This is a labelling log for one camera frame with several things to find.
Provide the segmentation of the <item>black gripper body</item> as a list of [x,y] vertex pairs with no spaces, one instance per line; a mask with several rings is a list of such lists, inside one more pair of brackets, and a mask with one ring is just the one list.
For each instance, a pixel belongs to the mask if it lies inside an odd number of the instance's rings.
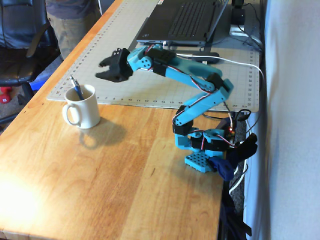
[[118,61],[109,66],[109,71],[118,76],[118,82],[127,81],[133,75],[133,70],[127,61],[129,54],[130,52],[126,48],[122,48]]

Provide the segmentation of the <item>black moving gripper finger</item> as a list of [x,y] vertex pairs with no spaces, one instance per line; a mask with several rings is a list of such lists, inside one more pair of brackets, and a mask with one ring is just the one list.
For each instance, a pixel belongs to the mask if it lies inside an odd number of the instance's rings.
[[121,56],[122,50],[123,50],[122,48],[117,48],[117,49],[115,49],[115,50],[112,52],[111,56],[106,57],[105,59],[103,59],[103,60],[98,64],[98,66],[99,66],[100,68],[102,68],[102,67],[110,66],[110,65],[116,63],[116,62],[118,61],[118,59],[120,58],[120,56]]

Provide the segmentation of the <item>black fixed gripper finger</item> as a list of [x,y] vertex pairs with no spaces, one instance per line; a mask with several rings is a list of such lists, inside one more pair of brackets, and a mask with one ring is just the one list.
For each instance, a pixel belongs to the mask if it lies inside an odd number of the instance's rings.
[[118,76],[114,73],[112,73],[111,71],[103,71],[103,72],[98,72],[95,74],[96,78],[102,79],[102,80],[106,80],[106,81],[110,81],[113,83],[117,83],[118,82]]

